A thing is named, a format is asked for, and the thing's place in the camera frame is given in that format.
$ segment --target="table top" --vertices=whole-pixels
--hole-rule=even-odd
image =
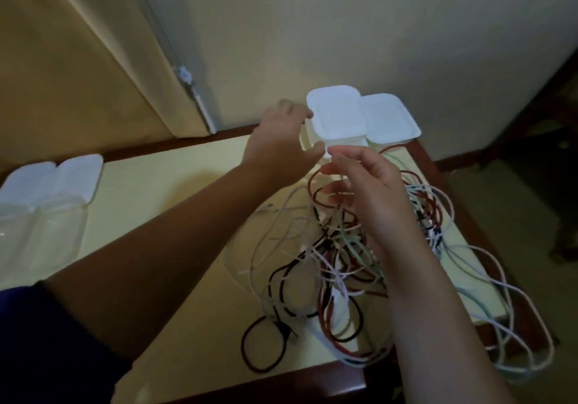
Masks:
[[[89,208],[80,256],[155,217],[238,165],[247,139],[235,137],[107,162]],[[420,172],[406,149],[394,149],[392,154],[408,169]],[[421,176],[423,180],[430,179],[427,174]],[[243,231],[242,235],[258,237],[258,227],[254,231]],[[446,240],[450,244],[466,243],[455,227],[448,230]],[[246,250],[241,246],[237,252],[242,255]],[[463,255],[481,268],[473,253],[466,251]],[[474,290],[495,317],[505,315],[493,286],[466,276],[447,257],[442,257],[442,265],[455,284]],[[477,310],[469,299],[464,302],[469,310]],[[382,304],[370,307],[376,310],[382,308]],[[260,315],[256,300],[231,282],[220,256],[162,333],[135,362],[133,370],[119,382],[113,402],[154,404],[200,393],[212,395],[215,393],[212,391],[237,389],[240,387],[237,385],[243,383],[256,380],[259,381],[249,384],[262,383],[267,376],[276,376],[275,381],[290,384],[298,377],[294,371],[310,369],[316,369],[317,378],[324,376],[329,382],[343,377],[340,390],[363,387],[361,371],[343,366],[344,371],[341,366],[335,366],[331,363],[335,358],[307,332],[298,333],[298,343],[290,345],[284,360],[270,374],[258,375],[248,370],[241,359],[239,342],[247,326]],[[275,333],[269,334],[273,340],[268,342],[264,334],[262,347],[265,352],[278,351]],[[307,381],[310,379],[302,376],[301,382]]]

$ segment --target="person's left hand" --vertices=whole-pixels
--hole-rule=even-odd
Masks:
[[[259,169],[279,189],[303,178],[325,153],[322,141],[309,150],[301,149],[301,124],[312,117],[313,112],[307,106],[280,100],[277,106],[265,111],[251,134],[241,165]]]

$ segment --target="hand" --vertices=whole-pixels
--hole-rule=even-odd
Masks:
[[[416,242],[425,244],[394,164],[367,147],[332,146],[329,153],[331,163],[323,165],[321,173],[342,174],[348,179],[324,186],[322,193],[330,195],[330,203],[351,208],[373,244],[377,243],[388,254],[398,253]]]
[[[302,179],[325,153],[322,141],[309,150],[301,149],[301,124],[312,117],[306,106],[289,100],[267,109],[249,138],[241,165],[260,170],[278,189]]]

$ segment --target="dark blue sleeve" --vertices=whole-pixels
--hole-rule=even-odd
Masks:
[[[0,292],[2,402],[109,403],[130,369],[42,283]]]

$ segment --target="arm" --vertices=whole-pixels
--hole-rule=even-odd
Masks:
[[[393,332],[406,397],[413,403],[513,403],[472,321],[430,251],[399,169],[366,147],[329,148],[324,174],[344,174],[323,188],[352,206],[387,275]]]
[[[48,278],[48,289],[98,340],[136,359],[246,218],[321,158],[322,143],[307,152],[299,143],[311,116],[286,100],[267,110],[240,166]]]

